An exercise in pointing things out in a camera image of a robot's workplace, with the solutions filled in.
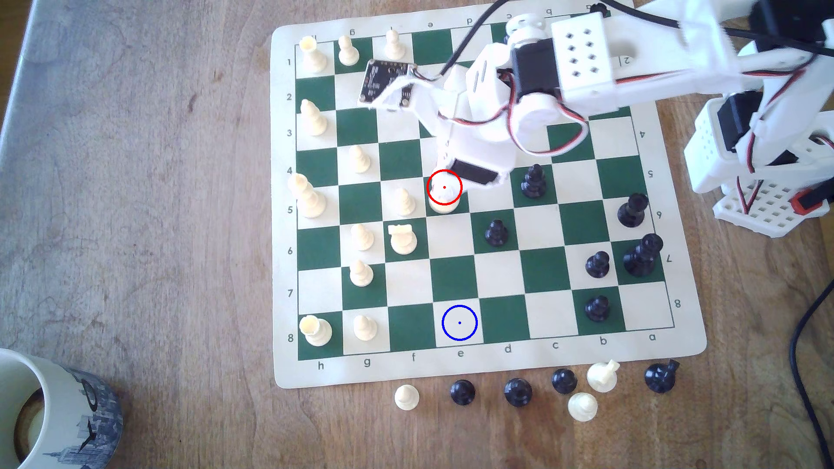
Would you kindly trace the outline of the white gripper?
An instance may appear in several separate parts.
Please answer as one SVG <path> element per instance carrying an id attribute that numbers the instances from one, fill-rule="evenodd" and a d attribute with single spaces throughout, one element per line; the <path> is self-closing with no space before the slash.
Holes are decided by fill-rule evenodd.
<path id="1" fill-rule="evenodd" d="M 514 166 L 517 149 L 510 142 L 506 115 L 487 122 L 510 100 L 510 86 L 498 69 L 510 64 L 508 46 L 486 46 L 474 64 L 453 66 L 442 87 L 417 85 L 417 116 L 436 137 L 435 171 L 451 169 L 464 189 L 502 185 L 507 172 L 481 166 Z"/>

